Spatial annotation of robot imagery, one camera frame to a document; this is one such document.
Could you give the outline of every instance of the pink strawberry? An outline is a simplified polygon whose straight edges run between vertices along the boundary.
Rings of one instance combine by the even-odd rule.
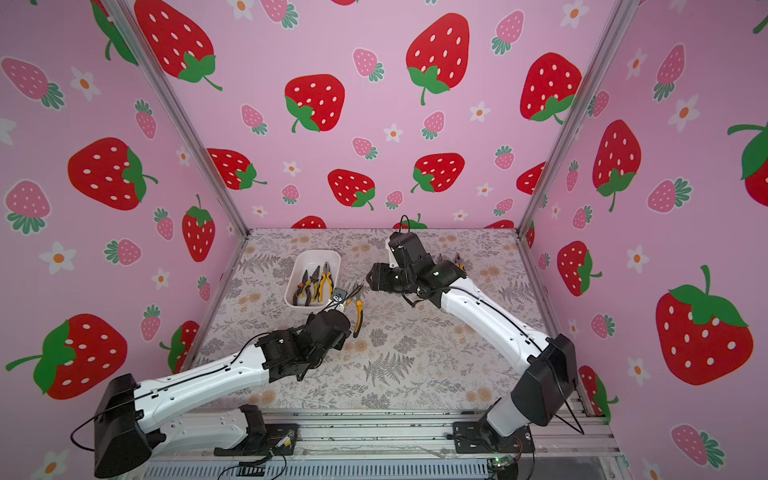
[[[522,10],[515,10],[496,26],[496,36],[491,40],[494,55],[503,55],[512,48],[523,32],[525,16]]]
[[[147,307],[144,312],[144,319],[141,320],[141,336],[145,342],[151,341],[157,331],[160,329],[160,309],[153,303]]]
[[[355,153],[360,157],[365,157],[366,160],[373,160],[379,156],[376,147],[374,147],[371,141],[367,138],[354,138],[352,140],[352,146],[355,149]]]
[[[55,83],[48,83],[48,77],[39,67],[12,57],[0,59],[0,67],[25,97],[40,101],[46,108],[59,110],[64,107],[64,93]]]
[[[139,125],[141,132],[146,138],[152,140],[154,133],[157,131],[157,123],[152,117],[152,109],[149,108],[149,104],[144,100],[136,100],[136,123]]]
[[[45,228],[45,220],[51,214],[51,205],[40,185],[21,180],[5,195],[5,206],[11,211],[5,219],[13,230],[22,235],[39,233]]]
[[[117,240],[112,240],[110,243],[107,243],[104,255],[107,257],[108,262],[112,262],[115,265],[120,262],[120,265],[128,266],[136,263],[141,258],[141,248],[127,238],[120,240],[120,243]]]
[[[425,140],[434,140],[437,138],[437,134],[442,131],[445,126],[445,114],[441,111],[429,115],[424,119],[424,128],[422,128],[422,137]]]
[[[402,192],[395,190],[386,196],[386,207],[390,210],[394,210],[402,203]]]
[[[496,151],[496,160],[493,163],[496,164],[496,167],[507,170],[512,166],[513,161],[515,161],[515,154],[512,153],[512,149],[509,145],[502,145]]]
[[[250,130],[256,135],[266,134],[266,124],[264,123],[264,117],[248,104],[243,104],[240,107],[240,114],[243,117],[243,123],[250,127]]]
[[[674,207],[681,208],[690,200],[690,192],[693,190],[684,178],[678,178],[674,183],[665,180],[648,195],[648,208],[660,214],[668,214]]]
[[[662,101],[669,97],[674,90],[674,82],[680,79],[685,69],[685,46],[678,44],[672,47],[664,63],[656,74],[656,86],[654,87],[654,100]]]
[[[283,201],[289,205],[299,201],[299,189],[295,185],[286,185],[283,188]]]
[[[154,211],[154,221],[157,223],[157,232],[165,240],[174,238],[174,221],[168,216],[167,210],[158,208]]]
[[[368,77],[370,81],[379,81],[384,78],[383,65],[378,62],[376,54],[370,50],[358,48],[352,55],[355,68],[361,77]]]

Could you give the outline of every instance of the table surface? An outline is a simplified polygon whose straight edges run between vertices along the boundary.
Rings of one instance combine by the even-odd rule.
[[[341,255],[341,286],[386,262],[391,230],[255,230],[195,359],[219,359],[251,336],[298,326],[306,315],[283,301],[299,253],[330,249]],[[433,257],[461,255],[484,293],[520,320],[544,330],[528,274],[510,230],[415,230]],[[239,390],[209,407],[245,403],[281,409],[485,409],[511,390],[518,374],[501,354],[460,319],[430,302],[410,307],[400,295],[362,292],[364,320],[357,339],[331,350],[302,382],[294,377]],[[354,325],[357,311],[347,316]]]

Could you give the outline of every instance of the pink wallpaper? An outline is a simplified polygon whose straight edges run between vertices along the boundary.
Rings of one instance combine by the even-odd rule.
[[[237,237],[98,4],[37,3],[0,17],[2,476],[92,478],[69,433],[178,368]]]
[[[632,478],[764,471],[766,22],[644,2],[528,235]]]
[[[137,0],[253,228],[510,227],[613,0]]]

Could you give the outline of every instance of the strawberry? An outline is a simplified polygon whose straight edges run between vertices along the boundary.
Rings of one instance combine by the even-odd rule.
[[[240,107],[240,115],[243,117],[243,123],[256,135],[266,135],[267,129],[264,123],[264,117],[250,105],[243,104]]]
[[[524,21],[522,10],[515,10],[496,25],[496,36],[491,40],[494,55],[503,55],[512,48],[523,32]]]
[[[538,179],[541,178],[541,172],[544,171],[544,166],[547,162],[536,165],[531,170],[524,172],[518,177],[518,190],[524,194],[533,195],[533,190],[536,188]]]
[[[299,201],[299,189],[295,185],[286,185],[283,188],[283,201],[289,205]]]
[[[672,47],[667,54],[664,63],[656,74],[656,86],[654,86],[654,100],[662,101],[669,97],[674,90],[674,82],[680,79],[685,69],[685,46],[678,44]]]
[[[163,345],[160,342],[160,348],[170,350],[168,352],[168,367],[172,373],[179,373],[181,366],[184,364],[184,359],[192,347],[194,337],[197,336],[197,330],[200,328],[197,323],[189,320],[184,322],[170,340],[170,346]]]
[[[660,214],[668,214],[673,208],[680,208],[690,200],[691,191],[693,188],[684,178],[678,178],[674,183],[665,180],[648,195],[648,208]]]
[[[599,117],[603,110],[608,106],[608,101],[611,96],[605,90],[600,90],[597,95],[593,96],[587,106],[587,115],[590,117]]]
[[[326,223],[320,217],[309,215],[294,223],[291,228],[326,228]]]
[[[441,94],[464,78],[469,60],[469,23],[457,13],[438,18],[416,37],[406,53],[411,81],[424,93]]]
[[[21,180],[5,195],[5,206],[11,213],[5,219],[22,235],[39,233],[45,228],[43,218],[51,214],[51,204],[40,185]]]
[[[264,13],[275,23],[280,23],[283,28],[291,29],[299,24],[299,14],[293,7],[293,3],[287,0],[261,0]]]
[[[370,50],[357,48],[352,54],[355,68],[361,77],[368,77],[370,81],[379,81],[384,78],[384,67],[376,58],[376,54]]]
[[[592,208],[589,205],[584,205],[582,208],[576,210],[576,214],[573,219],[573,226],[576,229],[583,230],[587,223],[592,221]]]
[[[139,157],[117,138],[102,138],[72,155],[69,181],[86,197],[117,210],[133,210],[147,193]]]
[[[202,262],[208,256],[210,246],[214,243],[216,225],[208,210],[203,210],[200,195],[195,195],[195,197],[197,197],[198,207],[193,205],[181,219],[181,233],[184,236],[184,241],[187,242],[187,250],[189,250],[192,260]]]
[[[49,83],[48,77],[38,66],[17,58],[3,57],[0,58],[0,67],[25,97],[40,101],[46,108],[59,110],[64,107],[64,92],[55,83]]]
[[[339,123],[344,106],[344,85],[333,75],[306,75],[286,85],[286,107],[296,117],[296,124],[311,131],[328,131]]]
[[[413,180],[425,192],[442,192],[453,185],[464,170],[464,158],[459,154],[433,154],[421,157],[413,168]]]
[[[629,187],[630,182],[640,168],[643,154],[640,142],[623,120],[616,120],[605,129],[600,140],[598,155],[592,168],[592,183],[600,195],[613,195],[609,212],[614,211],[616,192]]]
[[[502,170],[508,170],[512,166],[513,161],[515,161],[515,154],[512,153],[512,149],[509,145],[502,145],[496,151],[496,159],[493,160],[493,163]]]
[[[386,207],[390,210],[394,210],[402,203],[402,192],[395,190],[386,196]]]
[[[125,362],[128,345],[120,333],[95,315],[82,313],[54,328],[43,340],[42,355],[5,366],[40,359],[32,376],[43,394],[57,400],[76,397],[109,378]]]
[[[670,436],[674,444],[695,464],[706,467],[709,463],[713,468],[725,465],[725,452],[720,450],[717,440],[706,432],[698,432],[694,427],[683,423],[674,426],[670,430]]]
[[[572,192],[576,187],[576,181],[578,180],[578,162],[576,160],[571,162],[568,167],[568,175],[565,176],[565,189]]]
[[[750,197],[768,207],[768,124],[765,127],[734,125],[728,129],[728,134],[742,130],[760,131],[741,154],[741,179]]]
[[[135,107],[137,112],[136,123],[141,129],[141,133],[143,133],[146,138],[152,140],[154,138],[155,132],[157,131],[157,123],[152,117],[152,109],[149,108],[149,104],[147,102],[141,99],[136,100]]]
[[[328,185],[333,196],[345,207],[362,207],[368,204],[373,210],[376,185],[369,177],[349,170],[336,169],[328,174]]]
[[[602,339],[606,339],[616,333],[614,319],[610,318],[608,315],[601,315],[600,313],[595,315],[592,319],[591,326],[595,335]]]
[[[496,204],[496,208],[493,209],[493,214],[496,217],[500,217],[501,215],[504,215],[510,210],[512,210],[513,204],[515,204],[515,201],[513,199],[506,198]]]
[[[558,272],[568,291],[581,296],[589,288],[592,277],[603,276],[602,272],[592,273],[592,255],[587,246],[576,241],[562,247],[558,252]]]
[[[208,279],[204,276],[201,276],[199,279],[197,279],[197,289],[200,291],[200,298],[204,301],[210,300],[210,283],[208,283]]]
[[[162,0],[136,0],[134,14],[165,73],[197,83],[216,71],[214,46],[197,23]]]
[[[220,150],[218,148],[209,148],[208,153],[227,188],[245,190],[254,183],[266,185],[266,182],[256,180],[256,168],[245,155],[234,150]]]
[[[160,329],[160,308],[154,303],[147,307],[147,311],[144,312],[144,319],[141,320],[141,336],[144,337],[145,342],[149,342],[157,335],[157,331]]]
[[[670,372],[691,385],[703,385],[741,367],[752,355],[753,340],[739,311],[710,295],[710,269],[703,265],[706,290],[683,285],[656,305],[656,329]]]
[[[556,53],[543,54],[528,69],[520,113],[534,121],[554,117],[562,125],[558,114],[571,106],[580,84],[581,72],[571,62]]]
[[[154,211],[154,221],[157,223],[157,232],[165,240],[174,238],[174,220],[168,216],[167,210],[158,208]]]
[[[367,138],[353,138],[352,147],[355,149],[356,154],[360,157],[365,157],[366,160],[373,160],[379,156],[376,147],[374,147],[371,141]]]

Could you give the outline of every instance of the red strawberry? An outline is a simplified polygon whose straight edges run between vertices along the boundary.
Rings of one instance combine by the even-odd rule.
[[[562,125],[558,114],[571,106],[580,84],[581,72],[571,62],[556,53],[543,54],[528,69],[520,113],[535,121],[554,117]]]
[[[674,82],[680,79],[685,69],[685,46],[678,44],[672,47],[667,54],[664,63],[656,74],[656,86],[654,87],[654,100],[662,101],[669,97],[674,90]]]
[[[141,99],[136,100],[135,107],[137,112],[136,123],[141,129],[141,133],[143,133],[146,138],[152,140],[154,138],[155,132],[157,131],[157,123],[152,117],[152,109],[149,108],[149,104],[147,102]]]
[[[602,272],[592,273],[592,255],[587,246],[576,241],[562,247],[558,252],[558,272],[568,291],[581,296],[589,288],[592,277],[603,276]]]
[[[160,309],[153,303],[147,307],[144,312],[144,319],[141,320],[141,336],[145,342],[149,342],[157,335],[160,329]]]
[[[411,189],[421,187],[425,192],[442,192],[453,185],[464,170],[464,158],[459,154],[433,154],[421,157],[413,168],[413,180],[418,182]]]
[[[369,177],[349,170],[336,169],[328,174],[328,185],[333,196],[345,207],[370,205],[376,195],[376,185]]]
[[[320,217],[309,215],[294,223],[291,228],[326,228],[326,223]]]
[[[536,188],[538,179],[541,178],[541,172],[544,171],[544,166],[547,162],[536,165],[531,170],[524,172],[518,177],[518,190],[524,194],[533,195],[533,190]]]
[[[170,340],[170,346],[163,345],[160,342],[160,348],[170,350],[168,352],[168,367],[172,373],[179,373],[181,366],[184,364],[184,359],[187,358],[187,354],[192,347],[194,337],[197,336],[197,330],[200,328],[197,323],[193,321],[184,322],[182,326],[174,332],[173,338]]]
[[[683,423],[673,427],[670,436],[674,444],[697,465],[706,467],[708,462],[713,468],[725,465],[725,452],[720,450],[717,440],[706,432],[698,432],[694,427]]]
[[[734,125],[728,129],[728,134],[742,130],[759,130],[744,148],[741,155],[741,179],[744,180],[746,192],[758,204],[768,207],[768,124]]]
[[[286,107],[296,124],[311,131],[328,131],[339,123],[344,106],[344,85],[333,75],[319,74],[294,78],[286,85]]]
[[[51,205],[43,189],[33,181],[21,180],[5,195],[5,206],[11,211],[5,219],[22,235],[39,233],[45,228],[44,217]]]
[[[133,210],[147,193],[139,157],[117,138],[102,138],[72,155],[69,181],[86,197],[117,210]]]
[[[209,148],[208,153],[227,188],[245,190],[254,183],[266,185],[266,182],[256,180],[256,168],[245,155],[234,150],[220,150],[218,148]]]
[[[82,313],[54,328],[43,340],[42,355],[28,356],[5,366],[40,359],[33,378],[40,390],[57,400],[71,399],[109,378],[125,362],[125,339],[104,320]]]
[[[469,60],[469,23],[457,13],[438,18],[406,53],[411,81],[422,87],[422,105],[427,90],[441,94],[464,78]]]
[[[136,0],[134,14],[165,73],[197,83],[216,71],[214,46],[195,22],[162,0]]]
[[[609,212],[614,211],[616,192],[629,187],[640,168],[642,157],[640,142],[623,120],[608,125],[594,159],[592,183],[603,197],[613,196]]]
[[[48,77],[38,66],[17,58],[3,57],[0,67],[25,97],[40,101],[46,108],[59,110],[64,107],[64,92],[55,83],[48,83]]]
[[[656,329],[670,372],[691,385],[703,385],[741,367],[753,340],[739,311],[710,295],[710,269],[703,265],[706,291],[679,286],[659,299]]]
[[[214,243],[216,225],[208,210],[203,210],[200,195],[195,195],[195,197],[197,197],[198,207],[193,205],[181,219],[181,233],[184,235],[184,241],[187,242],[187,249],[192,260],[202,262],[208,256],[210,246]]]

